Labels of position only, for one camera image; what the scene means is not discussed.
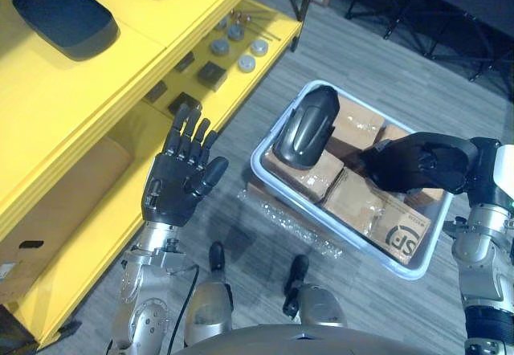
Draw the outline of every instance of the black plastic cover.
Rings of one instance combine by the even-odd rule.
[[[320,159],[339,112],[337,92],[321,86],[309,92],[282,127],[273,152],[284,164],[311,169]]]
[[[371,179],[382,190],[405,193],[442,188],[453,194],[467,188],[478,157],[470,141],[437,133],[414,133],[383,141],[360,154]]]
[[[120,31],[96,0],[13,0],[13,5],[39,36],[73,60],[98,55]]]

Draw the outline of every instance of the gray carpet floor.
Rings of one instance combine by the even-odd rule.
[[[288,0],[261,1],[290,10]],[[463,353],[464,316],[448,237],[440,236],[427,274],[408,282],[346,243],[334,250],[307,234],[291,233],[242,193],[250,175],[251,152],[311,80],[330,81],[416,130],[512,142],[513,108],[503,96],[382,40],[342,15],[312,5],[297,51],[284,54],[227,125],[214,154],[228,157],[230,168],[183,228],[182,248],[201,265],[201,279],[206,276],[210,244],[217,239],[225,244],[236,328],[289,321],[281,312],[281,288],[292,258],[305,253],[311,260],[308,280],[337,296],[350,328],[434,353]],[[467,212],[466,198],[458,197],[448,218]],[[44,349],[43,355],[104,353],[121,274],[117,259],[77,309],[75,318],[83,322],[79,331]],[[177,285],[174,295],[178,312],[186,282]],[[176,349],[181,343],[182,329]]]

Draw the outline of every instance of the silver metal arm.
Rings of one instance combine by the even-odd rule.
[[[177,243],[176,227],[146,222],[136,245],[125,252],[109,355],[158,355],[161,351],[170,321],[172,277],[185,265]]]
[[[452,254],[466,313],[466,355],[513,355],[514,266],[510,252],[510,214],[499,206],[478,204],[469,219],[447,222],[455,238]]]

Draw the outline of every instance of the plastic storage bin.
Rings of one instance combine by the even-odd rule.
[[[398,122],[394,118],[386,115],[383,112],[373,108],[348,94],[341,88],[325,82],[323,80],[315,80],[306,84],[302,88],[298,96],[291,102],[288,108],[284,111],[282,116],[276,121],[271,128],[270,132],[260,142],[257,149],[251,155],[251,168],[254,174],[264,182],[266,187],[277,198],[286,202],[290,207],[299,211],[301,214],[311,219],[313,222],[327,227],[329,230],[340,236],[342,239],[348,241],[357,249],[363,251],[367,255],[374,257],[384,267],[395,273],[397,276],[405,280],[417,280],[423,277],[426,269],[430,263],[430,259],[434,254],[435,244],[439,238],[439,234],[443,228],[444,219],[447,215],[448,208],[453,198],[453,194],[445,192],[443,199],[440,202],[431,203],[429,206],[418,210],[421,214],[425,215],[431,220],[430,229],[426,232],[426,236],[418,247],[416,253],[407,265],[401,264],[398,261],[389,257],[386,253],[380,251],[372,243],[369,243],[364,237],[359,235],[349,225],[341,220],[334,218],[331,214],[324,211],[320,207],[312,204],[309,200],[302,197],[299,193],[290,188],[286,183],[282,182],[273,173],[269,172],[263,167],[262,159],[266,151],[275,142],[279,135],[280,130],[288,120],[291,110],[294,109],[303,97],[311,90],[319,87],[320,85],[328,85],[335,88],[342,96],[359,103],[366,108],[373,110],[385,118],[385,124],[395,124],[398,127],[405,129],[408,133],[414,133],[414,130]]]

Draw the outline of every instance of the black chair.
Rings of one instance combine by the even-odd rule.
[[[512,45],[514,44],[514,0],[438,0],[438,8],[432,10],[419,9],[419,0],[389,0],[387,9],[354,13],[353,8],[359,0],[352,0],[346,18],[356,18],[389,12],[389,22],[385,29],[384,39],[388,39],[398,26],[405,24],[414,39],[414,48],[422,55],[440,61],[477,63],[479,66],[468,78],[476,80],[484,72],[491,70],[500,63],[513,63]],[[411,22],[413,16],[437,16],[439,28],[431,35],[429,46],[423,44],[420,34]],[[478,39],[479,53],[444,55],[436,54],[436,47],[448,36],[452,28],[468,24],[468,35]]]

